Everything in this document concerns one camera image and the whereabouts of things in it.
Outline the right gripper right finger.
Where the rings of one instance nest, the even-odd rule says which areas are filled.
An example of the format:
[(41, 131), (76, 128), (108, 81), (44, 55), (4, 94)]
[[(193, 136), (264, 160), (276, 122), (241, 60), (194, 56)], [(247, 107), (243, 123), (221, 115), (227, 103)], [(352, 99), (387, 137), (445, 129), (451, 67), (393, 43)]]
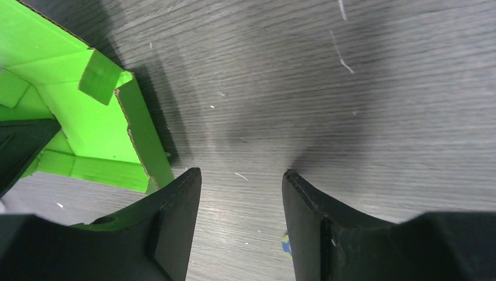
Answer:
[(494, 280), (495, 213), (434, 211), (396, 224), (293, 170), (282, 195), (296, 280)]

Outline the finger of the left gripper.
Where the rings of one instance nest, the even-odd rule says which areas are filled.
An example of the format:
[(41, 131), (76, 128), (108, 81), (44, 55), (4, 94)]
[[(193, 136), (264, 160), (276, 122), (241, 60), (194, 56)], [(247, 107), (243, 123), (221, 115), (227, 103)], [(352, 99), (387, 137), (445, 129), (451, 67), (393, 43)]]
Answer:
[(60, 128), (55, 119), (1, 122), (1, 196), (14, 186)]

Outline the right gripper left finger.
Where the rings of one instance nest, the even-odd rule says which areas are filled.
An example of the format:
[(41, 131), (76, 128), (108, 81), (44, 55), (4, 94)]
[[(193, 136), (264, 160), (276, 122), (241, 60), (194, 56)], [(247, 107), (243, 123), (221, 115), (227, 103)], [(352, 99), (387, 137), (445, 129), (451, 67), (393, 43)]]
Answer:
[(201, 170), (193, 167), (90, 224), (2, 215), (1, 279), (184, 280), (201, 184)]

